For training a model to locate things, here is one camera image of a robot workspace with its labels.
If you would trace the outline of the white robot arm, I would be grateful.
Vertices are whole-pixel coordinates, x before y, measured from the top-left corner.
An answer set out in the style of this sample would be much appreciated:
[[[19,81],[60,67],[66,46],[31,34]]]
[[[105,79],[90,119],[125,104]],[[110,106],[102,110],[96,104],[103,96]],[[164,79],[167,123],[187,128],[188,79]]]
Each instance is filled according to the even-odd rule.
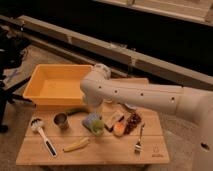
[[[99,106],[104,99],[175,115],[198,126],[192,171],[213,171],[213,91],[159,84],[119,82],[104,64],[81,80],[83,99]]]

